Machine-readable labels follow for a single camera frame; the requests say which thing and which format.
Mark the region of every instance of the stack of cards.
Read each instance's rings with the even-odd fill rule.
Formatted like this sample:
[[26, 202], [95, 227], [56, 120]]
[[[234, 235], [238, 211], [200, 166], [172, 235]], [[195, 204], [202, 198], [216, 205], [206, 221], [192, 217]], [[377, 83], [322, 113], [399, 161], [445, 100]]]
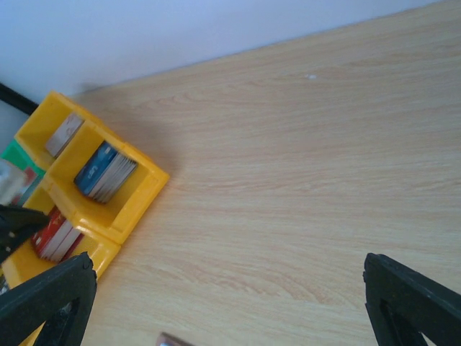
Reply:
[[107, 203], [137, 167], [137, 163], [103, 142], [75, 177], [85, 196]]
[[67, 144], [71, 141], [83, 122], [77, 114], [71, 113], [45, 144], [48, 152], [53, 157], [58, 157], [61, 151], [67, 147]]
[[66, 260], [83, 238], [77, 229], [54, 207], [50, 223], [32, 237], [32, 245], [38, 256], [54, 262]]

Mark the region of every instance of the black object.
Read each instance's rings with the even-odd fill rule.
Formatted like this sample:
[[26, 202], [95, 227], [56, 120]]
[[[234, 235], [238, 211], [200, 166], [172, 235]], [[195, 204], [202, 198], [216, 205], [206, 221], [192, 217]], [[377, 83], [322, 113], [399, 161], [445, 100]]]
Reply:
[[38, 107], [38, 105], [30, 99], [18, 94], [13, 89], [0, 83], [0, 100], [7, 104], [21, 110], [27, 115], [31, 115]]
[[0, 263], [48, 222], [40, 211], [0, 205]]
[[84, 252], [0, 296], [0, 340], [15, 346], [43, 322], [34, 346], [77, 346], [96, 295], [96, 272]]
[[379, 345], [461, 345], [461, 296], [383, 255], [368, 254], [367, 311]]

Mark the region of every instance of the wooden table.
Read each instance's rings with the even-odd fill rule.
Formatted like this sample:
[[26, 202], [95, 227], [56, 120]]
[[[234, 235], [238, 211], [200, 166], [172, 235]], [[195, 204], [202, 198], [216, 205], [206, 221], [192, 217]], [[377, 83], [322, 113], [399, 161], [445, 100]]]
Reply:
[[171, 174], [84, 344], [374, 345], [368, 252], [461, 292], [460, 90], [448, 1], [79, 97]]

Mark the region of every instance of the wooden tabletop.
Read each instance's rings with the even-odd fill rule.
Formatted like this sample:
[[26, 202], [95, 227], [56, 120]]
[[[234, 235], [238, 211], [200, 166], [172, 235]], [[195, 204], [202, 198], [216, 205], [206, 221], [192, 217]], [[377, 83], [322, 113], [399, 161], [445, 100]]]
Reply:
[[460, 90], [447, 1], [79, 97], [171, 174], [84, 345], [375, 345], [368, 252], [461, 292]]

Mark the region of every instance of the yellow plastic container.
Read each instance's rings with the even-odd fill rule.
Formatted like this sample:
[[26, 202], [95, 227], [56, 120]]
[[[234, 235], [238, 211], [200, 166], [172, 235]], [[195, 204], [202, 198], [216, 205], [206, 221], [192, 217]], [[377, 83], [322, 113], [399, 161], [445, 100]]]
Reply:
[[[107, 204], [81, 194], [73, 179], [103, 141], [138, 163], [135, 171]], [[86, 121], [43, 178], [61, 211], [74, 226], [90, 228], [117, 244], [123, 244], [136, 223], [168, 181], [168, 174], [128, 143], [99, 125]]]
[[[57, 206], [61, 213], [68, 218], [65, 210], [59, 203], [54, 201], [48, 194], [42, 183], [40, 183], [34, 193], [24, 204], [24, 207], [40, 210], [48, 214], [54, 206]], [[88, 252], [93, 261], [93, 268], [98, 278], [106, 270], [109, 263], [114, 259], [120, 250], [120, 245], [106, 239], [94, 232], [90, 228], [77, 227], [84, 235], [79, 245], [74, 249], [72, 255]], [[18, 250], [8, 257], [2, 264], [6, 280], [10, 288], [14, 288], [21, 283], [37, 276], [38, 274], [50, 269], [55, 263], [40, 259], [32, 247], [31, 241], [26, 241]]]
[[64, 95], [51, 92], [14, 137], [35, 164], [44, 171], [47, 171], [55, 161], [46, 150], [45, 144], [72, 112], [75, 112], [83, 120], [91, 120], [97, 123], [108, 133], [117, 137], [99, 118], [89, 111]]

